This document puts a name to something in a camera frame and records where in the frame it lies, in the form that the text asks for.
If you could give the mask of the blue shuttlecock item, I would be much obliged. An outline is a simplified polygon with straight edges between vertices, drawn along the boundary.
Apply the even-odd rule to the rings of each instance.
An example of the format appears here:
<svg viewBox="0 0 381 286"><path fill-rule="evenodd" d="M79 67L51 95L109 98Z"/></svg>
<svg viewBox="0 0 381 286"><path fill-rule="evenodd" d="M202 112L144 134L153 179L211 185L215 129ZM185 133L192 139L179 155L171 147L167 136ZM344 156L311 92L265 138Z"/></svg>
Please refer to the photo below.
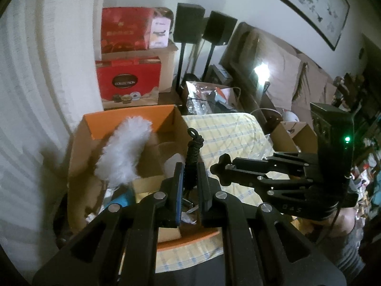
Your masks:
<svg viewBox="0 0 381 286"><path fill-rule="evenodd" d="M136 204L136 197L131 188L118 189L112 195L105 198L103 208L106 209L109 205L118 204L121 207L128 207Z"/></svg>

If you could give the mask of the white square charger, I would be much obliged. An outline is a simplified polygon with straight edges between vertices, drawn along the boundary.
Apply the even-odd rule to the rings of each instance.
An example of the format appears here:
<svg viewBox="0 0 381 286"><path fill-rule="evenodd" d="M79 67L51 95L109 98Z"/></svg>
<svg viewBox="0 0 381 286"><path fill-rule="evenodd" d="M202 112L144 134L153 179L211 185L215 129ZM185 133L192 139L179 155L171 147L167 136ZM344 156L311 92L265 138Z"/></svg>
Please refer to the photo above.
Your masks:
<svg viewBox="0 0 381 286"><path fill-rule="evenodd" d="M179 153L172 155L169 159L167 159L164 162L163 174L165 178L171 178L174 176L177 163L182 163L182 164L185 163L185 158Z"/></svg>

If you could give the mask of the black braided keychain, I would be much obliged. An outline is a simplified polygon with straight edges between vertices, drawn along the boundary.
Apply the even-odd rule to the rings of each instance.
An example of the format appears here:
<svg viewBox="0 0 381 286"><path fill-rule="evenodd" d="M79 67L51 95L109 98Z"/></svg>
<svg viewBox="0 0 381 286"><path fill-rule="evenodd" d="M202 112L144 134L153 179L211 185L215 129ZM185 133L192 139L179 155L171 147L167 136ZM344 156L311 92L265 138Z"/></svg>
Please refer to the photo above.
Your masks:
<svg viewBox="0 0 381 286"><path fill-rule="evenodd" d="M188 128L187 133L192 139L188 142L183 174L183 199L186 200L189 199L194 187L198 185L198 162L200 150L204 143L204 138L195 128Z"/></svg>

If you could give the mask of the orange cardboard box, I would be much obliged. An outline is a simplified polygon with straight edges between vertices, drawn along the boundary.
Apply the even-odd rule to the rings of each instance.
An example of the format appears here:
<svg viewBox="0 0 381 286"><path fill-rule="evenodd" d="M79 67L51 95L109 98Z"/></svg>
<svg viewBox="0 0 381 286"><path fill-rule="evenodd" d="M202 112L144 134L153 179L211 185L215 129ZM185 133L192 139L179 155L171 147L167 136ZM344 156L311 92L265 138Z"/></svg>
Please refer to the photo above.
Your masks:
<svg viewBox="0 0 381 286"><path fill-rule="evenodd" d="M185 160L187 123L174 105L120 108L82 117L68 168L68 224L78 234L111 190L157 191Z"/></svg>

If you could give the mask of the white feather duster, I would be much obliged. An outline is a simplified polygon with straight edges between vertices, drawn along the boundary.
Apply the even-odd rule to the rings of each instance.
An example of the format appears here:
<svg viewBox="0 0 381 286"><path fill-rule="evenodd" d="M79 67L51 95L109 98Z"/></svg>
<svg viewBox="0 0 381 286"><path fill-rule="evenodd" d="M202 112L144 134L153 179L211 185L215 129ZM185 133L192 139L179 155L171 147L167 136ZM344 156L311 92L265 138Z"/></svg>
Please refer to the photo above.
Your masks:
<svg viewBox="0 0 381 286"><path fill-rule="evenodd" d="M141 116L124 119L102 148L94 175L109 189L130 185L140 177L137 166L151 133L151 121Z"/></svg>

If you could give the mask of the brown cardboard box right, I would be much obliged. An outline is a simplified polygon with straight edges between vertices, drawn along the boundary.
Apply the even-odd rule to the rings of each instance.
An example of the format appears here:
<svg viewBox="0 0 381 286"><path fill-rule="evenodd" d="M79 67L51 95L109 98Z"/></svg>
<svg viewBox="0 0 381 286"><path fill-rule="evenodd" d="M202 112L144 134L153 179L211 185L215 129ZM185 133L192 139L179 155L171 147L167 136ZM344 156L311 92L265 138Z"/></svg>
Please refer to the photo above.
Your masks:
<svg viewBox="0 0 381 286"><path fill-rule="evenodd" d="M316 154L318 140L313 129L306 122L284 122L270 134L275 152L301 152Z"/></svg>

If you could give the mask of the beige pillow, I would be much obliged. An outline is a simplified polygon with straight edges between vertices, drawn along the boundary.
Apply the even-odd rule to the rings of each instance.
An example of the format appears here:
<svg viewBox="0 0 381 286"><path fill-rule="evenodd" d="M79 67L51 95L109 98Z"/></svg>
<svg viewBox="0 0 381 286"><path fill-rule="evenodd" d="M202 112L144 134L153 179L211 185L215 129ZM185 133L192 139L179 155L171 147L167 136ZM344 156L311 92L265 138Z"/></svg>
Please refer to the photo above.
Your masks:
<svg viewBox="0 0 381 286"><path fill-rule="evenodd" d="M270 86L267 95L276 108L291 110L297 82L302 67L296 50L274 36L260 33L254 55L254 68L267 63Z"/></svg>

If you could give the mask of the bright bedside lamp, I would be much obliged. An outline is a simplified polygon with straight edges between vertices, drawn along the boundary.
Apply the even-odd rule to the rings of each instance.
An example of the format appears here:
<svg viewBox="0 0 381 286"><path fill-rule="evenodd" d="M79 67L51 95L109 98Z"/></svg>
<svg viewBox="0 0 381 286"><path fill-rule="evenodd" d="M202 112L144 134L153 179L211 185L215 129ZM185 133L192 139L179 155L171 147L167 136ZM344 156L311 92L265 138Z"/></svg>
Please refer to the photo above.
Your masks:
<svg viewBox="0 0 381 286"><path fill-rule="evenodd" d="M267 63L261 63L254 68L254 72L257 76L258 85L265 91L269 86L270 70Z"/></svg>

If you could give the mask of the box of clutter bedside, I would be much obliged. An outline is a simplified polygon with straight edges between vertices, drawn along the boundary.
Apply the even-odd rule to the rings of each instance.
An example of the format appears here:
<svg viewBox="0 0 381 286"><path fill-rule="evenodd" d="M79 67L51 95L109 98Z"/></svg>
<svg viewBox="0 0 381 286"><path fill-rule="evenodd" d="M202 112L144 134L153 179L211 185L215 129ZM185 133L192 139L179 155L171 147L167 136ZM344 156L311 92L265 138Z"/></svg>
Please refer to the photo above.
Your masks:
<svg viewBox="0 0 381 286"><path fill-rule="evenodd" d="M206 115L242 112L241 88L187 81L183 89L185 114Z"/></svg>

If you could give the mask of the red chocolate collection bag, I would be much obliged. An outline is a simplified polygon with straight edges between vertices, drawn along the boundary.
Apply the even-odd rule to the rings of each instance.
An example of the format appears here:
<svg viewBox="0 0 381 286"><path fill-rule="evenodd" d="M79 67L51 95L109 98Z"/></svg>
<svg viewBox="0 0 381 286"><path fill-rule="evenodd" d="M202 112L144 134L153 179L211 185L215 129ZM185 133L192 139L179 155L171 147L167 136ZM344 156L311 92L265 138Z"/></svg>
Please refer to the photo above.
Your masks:
<svg viewBox="0 0 381 286"><path fill-rule="evenodd" d="M95 66L104 109L158 104L159 57L96 61Z"/></svg>

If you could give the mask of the black speaker right on stand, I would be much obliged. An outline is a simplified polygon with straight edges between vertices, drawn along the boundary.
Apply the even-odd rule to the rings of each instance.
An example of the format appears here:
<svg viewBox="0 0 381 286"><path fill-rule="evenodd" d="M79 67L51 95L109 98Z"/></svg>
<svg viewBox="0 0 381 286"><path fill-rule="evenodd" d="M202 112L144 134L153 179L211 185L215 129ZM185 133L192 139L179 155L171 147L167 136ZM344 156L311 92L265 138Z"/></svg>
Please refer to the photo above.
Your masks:
<svg viewBox="0 0 381 286"><path fill-rule="evenodd" d="M227 45L232 33L234 32L237 19L218 11L212 11L207 20L204 30L203 39L211 44L205 68L203 71L202 81L206 79L209 65L216 46Z"/></svg>

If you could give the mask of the black speaker on stand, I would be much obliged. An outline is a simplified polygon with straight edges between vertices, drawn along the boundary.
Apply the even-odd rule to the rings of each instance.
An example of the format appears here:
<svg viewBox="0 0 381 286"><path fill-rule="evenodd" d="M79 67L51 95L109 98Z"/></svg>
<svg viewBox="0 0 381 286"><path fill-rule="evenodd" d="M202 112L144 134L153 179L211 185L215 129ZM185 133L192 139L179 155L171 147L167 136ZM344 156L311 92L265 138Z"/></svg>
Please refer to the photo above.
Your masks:
<svg viewBox="0 0 381 286"><path fill-rule="evenodd" d="M205 68L203 71L202 81L206 79L209 65L216 46L227 45L232 33L234 32L237 19L218 11L212 11L207 20L204 30L203 39L211 44Z"/></svg>
<svg viewBox="0 0 381 286"><path fill-rule="evenodd" d="M186 44L196 44L201 34L202 21L205 15L205 8L201 5L190 3L178 3L176 8L176 18L174 24L173 39L175 43L180 43L180 57L178 62L178 72L176 75L175 91L182 97L183 88L181 86L181 73Z"/></svg>

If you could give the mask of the black speaker left on stand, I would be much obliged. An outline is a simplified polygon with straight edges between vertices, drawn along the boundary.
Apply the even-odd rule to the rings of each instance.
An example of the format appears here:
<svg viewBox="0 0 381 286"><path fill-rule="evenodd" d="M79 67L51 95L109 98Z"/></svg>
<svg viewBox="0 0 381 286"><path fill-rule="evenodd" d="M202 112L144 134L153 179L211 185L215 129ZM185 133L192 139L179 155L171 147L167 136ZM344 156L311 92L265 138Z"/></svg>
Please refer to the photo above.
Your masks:
<svg viewBox="0 0 381 286"><path fill-rule="evenodd" d="M173 39L175 43L180 43L180 57L178 62L178 72L176 75L175 91L182 97L183 88L181 86L181 73L186 44L196 44L201 34L202 21L205 15L205 8L201 5L190 3L178 3L176 8L176 18L174 24Z"/></svg>

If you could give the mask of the pink tissue pack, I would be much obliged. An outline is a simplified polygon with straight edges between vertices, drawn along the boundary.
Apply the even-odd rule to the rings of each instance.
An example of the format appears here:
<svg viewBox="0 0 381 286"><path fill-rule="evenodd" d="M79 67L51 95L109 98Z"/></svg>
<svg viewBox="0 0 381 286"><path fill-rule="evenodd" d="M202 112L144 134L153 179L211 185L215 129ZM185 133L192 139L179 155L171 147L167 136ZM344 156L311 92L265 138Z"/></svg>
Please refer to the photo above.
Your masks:
<svg viewBox="0 0 381 286"><path fill-rule="evenodd" d="M149 48L166 48L169 42L171 20L167 17L155 17L152 20Z"/></svg>

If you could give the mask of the red gift bag upper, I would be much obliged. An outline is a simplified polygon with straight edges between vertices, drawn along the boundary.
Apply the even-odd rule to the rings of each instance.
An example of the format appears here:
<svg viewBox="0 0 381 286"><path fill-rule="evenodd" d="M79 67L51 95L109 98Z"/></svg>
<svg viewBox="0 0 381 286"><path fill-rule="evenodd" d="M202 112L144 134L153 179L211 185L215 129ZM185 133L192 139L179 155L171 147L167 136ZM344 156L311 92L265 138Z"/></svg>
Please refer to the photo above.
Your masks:
<svg viewBox="0 0 381 286"><path fill-rule="evenodd" d="M104 8L101 18L101 53L147 50L153 17L153 8Z"/></svg>

